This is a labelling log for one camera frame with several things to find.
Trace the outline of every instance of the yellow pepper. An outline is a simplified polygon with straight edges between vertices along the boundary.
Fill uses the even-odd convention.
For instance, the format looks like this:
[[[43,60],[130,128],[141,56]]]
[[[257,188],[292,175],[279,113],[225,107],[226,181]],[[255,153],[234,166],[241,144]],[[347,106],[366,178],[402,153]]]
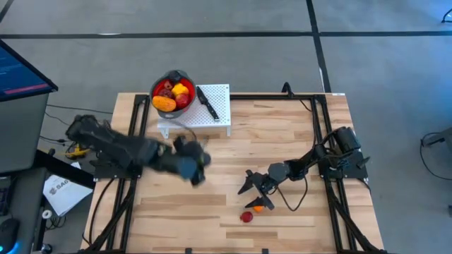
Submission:
[[[189,89],[187,87],[184,87],[184,85],[182,85],[181,83],[177,83],[171,90],[172,94],[174,95],[174,97],[176,97],[177,95],[180,94],[188,94],[189,93]]]

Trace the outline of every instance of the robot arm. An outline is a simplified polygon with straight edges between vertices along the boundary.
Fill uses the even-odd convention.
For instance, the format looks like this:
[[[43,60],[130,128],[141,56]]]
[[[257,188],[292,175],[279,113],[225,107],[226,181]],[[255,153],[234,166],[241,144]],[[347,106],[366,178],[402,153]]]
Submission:
[[[335,150],[325,147],[329,138],[334,138],[337,142]],[[260,197],[257,197],[245,207],[264,206],[272,210],[275,206],[268,198],[268,193],[287,179],[291,181],[302,180],[308,174],[309,167],[317,163],[327,166],[322,167],[327,168],[327,170],[320,172],[323,177],[329,179],[365,179],[367,178],[365,164],[369,158],[363,158],[360,148],[361,145],[351,128],[339,128],[329,133],[321,142],[315,144],[300,159],[271,164],[267,174],[253,173],[251,170],[247,170],[245,184],[238,194],[240,195],[256,187]]]
[[[197,141],[179,136],[174,141],[176,152],[173,153],[171,145],[153,138],[123,135],[113,131],[108,123],[99,123],[92,115],[76,116],[66,135],[124,170],[133,165],[151,167],[190,180],[194,186],[204,181],[204,167],[210,164],[210,155]]]

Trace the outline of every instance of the white dish rack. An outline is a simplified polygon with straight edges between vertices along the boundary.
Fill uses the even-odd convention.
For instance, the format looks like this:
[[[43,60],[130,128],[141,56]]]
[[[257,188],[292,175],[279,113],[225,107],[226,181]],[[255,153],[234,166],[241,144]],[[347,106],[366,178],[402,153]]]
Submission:
[[[170,129],[181,128],[180,126],[171,123],[171,121],[177,121],[189,128],[226,127],[227,136],[231,136],[231,104],[229,84],[197,85],[197,87],[202,89],[210,105],[212,105],[214,110],[217,112],[220,120],[214,121],[212,115],[210,115],[207,110],[207,107],[202,105],[198,98],[195,98],[189,110],[183,113],[180,117],[170,121],[166,121],[162,117],[159,117],[157,127],[164,138],[168,138],[170,135]]]

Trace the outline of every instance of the bowl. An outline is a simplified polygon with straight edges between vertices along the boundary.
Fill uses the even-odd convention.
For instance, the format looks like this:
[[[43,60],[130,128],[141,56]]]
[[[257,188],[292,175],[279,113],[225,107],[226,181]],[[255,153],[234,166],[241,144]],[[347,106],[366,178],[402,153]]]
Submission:
[[[153,87],[150,90],[150,97],[151,100],[154,98],[154,96],[158,95],[158,93],[164,89],[165,82],[170,81],[171,84],[176,85],[177,83],[181,83],[185,87],[189,89],[189,104],[184,107],[183,109],[178,109],[176,111],[171,112],[165,112],[161,111],[157,108],[157,112],[159,116],[161,116],[164,119],[175,119],[179,116],[181,116],[184,112],[187,112],[189,110],[191,104],[196,98],[196,87],[194,82],[189,78],[189,76],[186,74],[185,71],[181,70],[173,70],[166,72],[163,77],[159,78],[157,81],[155,81]]]

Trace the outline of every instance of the black metal frame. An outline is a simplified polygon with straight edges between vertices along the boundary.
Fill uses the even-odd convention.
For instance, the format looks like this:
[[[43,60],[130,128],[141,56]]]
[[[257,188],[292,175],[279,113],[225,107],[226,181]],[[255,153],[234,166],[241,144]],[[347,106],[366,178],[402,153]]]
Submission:
[[[64,179],[68,179],[73,183],[77,183],[78,185],[85,186],[86,188],[94,189],[95,182],[93,175],[77,169],[57,158],[54,158],[53,155],[47,154],[43,151],[36,150],[35,160],[33,161],[33,168],[43,167],[49,173],[60,176]],[[43,219],[41,214],[44,211],[44,202],[45,197],[42,196],[41,205],[40,205],[40,213],[37,218],[37,228],[35,232],[35,238],[33,240],[33,251],[40,251],[42,247],[42,240],[44,239],[45,227],[46,227],[46,219]]]
[[[135,98],[133,99],[133,109],[132,109],[131,120],[130,120],[130,124],[129,124],[128,135],[135,134],[136,121],[138,119],[138,111],[139,111],[139,108],[141,105],[143,105],[143,114],[141,116],[141,125],[140,125],[140,130],[138,132],[138,135],[141,137],[144,137],[144,135],[145,135],[146,124],[148,122],[149,107],[150,107],[149,95],[135,95]],[[114,222],[114,221],[116,221],[116,222],[111,223],[111,225],[109,223],[106,226],[106,229],[108,229],[108,230],[107,230],[106,238],[104,239],[107,241],[105,250],[113,249],[115,232],[117,230],[117,221],[119,221],[119,219],[121,218],[121,216],[124,212],[126,214],[125,214],[125,220],[124,220],[124,225],[123,225],[123,229],[122,229],[121,242],[120,242],[119,248],[121,250],[126,250],[127,239],[129,237],[129,230],[130,230],[130,226],[131,226],[133,200],[135,198],[136,184],[137,184],[137,180],[141,177],[141,174],[143,172],[143,167],[137,167],[137,169],[134,171],[138,172],[138,173],[130,179],[129,191],[127,193],[127,196],[124,198],[124,200],[122,200],[122,196],[124,193],[124,185],[126,183],[126,179],[125,178],[119,179],[117,193],[116,193],[116,197],[114,199],[112,220],[110,221],[110,222]]]
[[[324,94],[313,94],[313,95],[296,95],[292,92],[290,86],[288,83],[285,83],[282,92],[287,92],[287,94],[282,93],[280,95],[230,95],[231,100],[260,100],[260,99],[266,99],[266,100],[309,100],[311,104],[311,110],[312,114],[314,115],[314,128],[315,128],[315,134],[317,140],[322,140],[322,133],[321,133],[321,124],[319,121],[319,113],[317,109],[317,103],[321,105],[324,124],[325,124],[325,130],[327,133],[332,131],[330,117],[328,113],[328,106],[326,101],[326,96]],[[134,103],[133,103],[133,111],[131,116],[131,123],[129,126],[129,135],[134,134],[136,120],[138,118],[138,108],[139,106],[144,103],[144,110],[142,115],[142,121],[141,121],[141,127],[139,131],[140,136],[145,135],[145,127],[148,120],[148,108],[150,106],[150,98],[147,95],[136,95]],[[334,146],[333,141],[329,141],[329,145],[331,147]],[[322,169],[322,167],[325,167],[325,165],[320,164],[319,169]],[[344,183],[342,179],[336,179],[336,184],[338,186],[338,193],[339,193],[339,199],[335,196],[335,193],[333,191],[333,182],[329,178],[323,178],[326,188],[326,195],[328,199],[328,209],[330,211],[330,218],[331,218],[331,224],[332,224],[332,230],[334,235],[334,241],[335,241],[335,248],[337,253],[380,253],[379,250],[377,250],[375,247],[373,247],[366,238],[361,234],[359,229],[357,228],[356,224],[353,223],[352,219],[350,218],[350,211],[347,204],[347,196],[345,194],[345,188]],[[100,239],[96,239],[95,243],[97,244],[94,247],[89,247],[86,251],[87,253],[125,253],[126,247],[127,247],[127,241],[129,237],[129,229],[131,226],[131,213],[133,210],[133,198],[135,196],[136,192],[136,184],[137,184],[137,178],[131,179],[131,185],[129,187],[129,191],[124,198],[124,201],[121,202],[123,191],[124,191],[124,184],[125,180],[120,179],[118,188],[117,188],[117,194],[114,202],[114,209],[112,213],[112,220],[109,222],[109,224],[105,227],[104,231],[101,233]],[[338,223],[338,216],[336,214],[336,211],[340,214],[340,216],[345,221],[345,227],[347,230],[347,240],[350,249],[346,250],[343,248],[342,243],[342,236],[340,235],[340,227]],[[124,226],[121,236],[121,242],[119,250],[112,250],[113,244],[114,244],[114,235],[116,231],[116,223],[121,218],[122,214],[126,212],[125,220],[124,220]],[[357,245],[355,241],[355,237],[357,237],[357,240],[360,243],[367,243],[370,246],[364,248],[364,252],[357,250]],[[99,251],[102,244],[107,241],[107,246],[104,251]],[[185,253],[191,253],[192,249],[187,248]],[[262,253],[269,253],[269,250],[263,249]]]

